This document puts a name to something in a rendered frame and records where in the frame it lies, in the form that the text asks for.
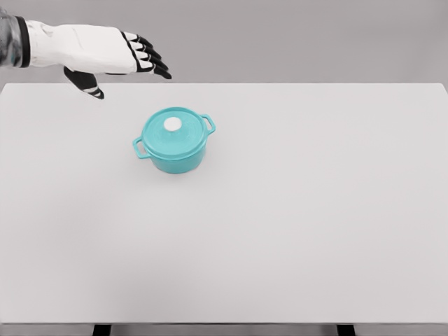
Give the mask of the teal pot lid white knob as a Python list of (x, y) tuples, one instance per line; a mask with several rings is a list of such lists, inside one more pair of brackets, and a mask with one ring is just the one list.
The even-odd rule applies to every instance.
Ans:
[[(175, 129), (167, 129), (165, 121), (180, 120)], [(170, 107), (154, 113), (143, 126), (143, 147), (151, 155), (164, 159), (178, 159), (195, 153), (207, 135), (207, 124), (194, 111), (183, 107)]]

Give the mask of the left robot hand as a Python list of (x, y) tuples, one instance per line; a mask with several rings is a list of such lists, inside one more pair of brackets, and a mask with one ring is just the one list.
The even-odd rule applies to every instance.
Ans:
[(97, 74), (122, 76), (148, 73), (172, 79), (169, 67), (153, 44), (139, 34), (115, 27), (75, 24), (64, 52), (64, 75), (81, 92), (102, 100)]

